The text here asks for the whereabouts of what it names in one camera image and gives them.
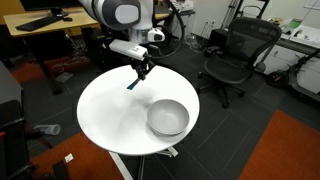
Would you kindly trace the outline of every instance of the metal bowl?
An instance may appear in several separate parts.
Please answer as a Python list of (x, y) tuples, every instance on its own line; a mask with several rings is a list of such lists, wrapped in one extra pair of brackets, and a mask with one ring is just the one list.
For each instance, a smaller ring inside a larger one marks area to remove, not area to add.
[(152, 130), (164, 135), (179, 134), (189, 123), (187, 109), (181, 103), (170, 99), (153, 103), (148, 109), (147, 117)]

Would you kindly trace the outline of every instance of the round white table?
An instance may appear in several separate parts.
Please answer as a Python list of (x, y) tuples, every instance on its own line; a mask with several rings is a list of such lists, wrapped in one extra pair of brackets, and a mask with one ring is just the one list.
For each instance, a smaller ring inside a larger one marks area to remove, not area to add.
[[(180, 74), (155, 66), (133, 90), (137, 78), (131, 66), (110, 70), (83, 91), (77, 116), (84, 134), (98, 146), (118, 154), (141, 156), (174, 146), (191, 131), (199, 115), (199, 99), (193, 86)], [(189, 124), (180, 134), (160, 135), (147, 122), (147, 111), (160, 99), (172, 99), (189, 112)]]

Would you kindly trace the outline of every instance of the office chair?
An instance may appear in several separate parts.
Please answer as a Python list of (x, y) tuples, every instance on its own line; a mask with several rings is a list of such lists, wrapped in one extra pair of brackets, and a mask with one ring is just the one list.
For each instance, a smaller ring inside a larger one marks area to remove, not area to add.
[[(281, 29), (267, 21), (253, 18), (237, 18), (230, 23), (226, 44), (222, 49), (209, 47), (204, 64), (206, 73), (199, 72), (198, 78), (208, 77), (222, 90), (223, 108), (230, 105), (226, 88), (239, 91), (243, 97), (245, 91), (234, 86), (250, 78), (257, 57), (274, 45), (281, 36)], [(197, 88), (198, 93), (209, 86)]]

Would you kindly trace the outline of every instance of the floor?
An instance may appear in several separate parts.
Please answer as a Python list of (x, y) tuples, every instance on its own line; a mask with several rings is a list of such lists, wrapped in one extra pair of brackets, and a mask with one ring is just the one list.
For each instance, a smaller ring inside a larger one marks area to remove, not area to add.
[[(202, 53), (183, 45), (177, 54), (159, 62), (179, 71), (191, 84), (198, 86), (207, 83), (197, 78), (205, 60)], [(93, 65), (72, 73), (72, 78), (60, 83), (64, 91), (59, 95), (51, 93), (45, 79), (22, 84), (28, 123), (32, 126), (61, 125), (59, 135), (46, 137), (53, 145), (81, 131), (76, 116), (77, 101), (85, 87), (101, 74)], [(242, 87), (248, 93), (240, 98), (230, 92), (228, 109), (222, 108), (214, 89), (199, 94), (198, 122), (174, 147), (178, 156), (147, 156), (144, 179), (237, 179), (276, 109), (320, 130), (319, 109), (298, 100), (288, 91), (270, 87), (262, 75), (254, 74)], [(46, 150), (37, 141), (30, 141), (28, 145), (31, 157)], [(137, 177), (139, 157), (120, 157), (132, 177)]]

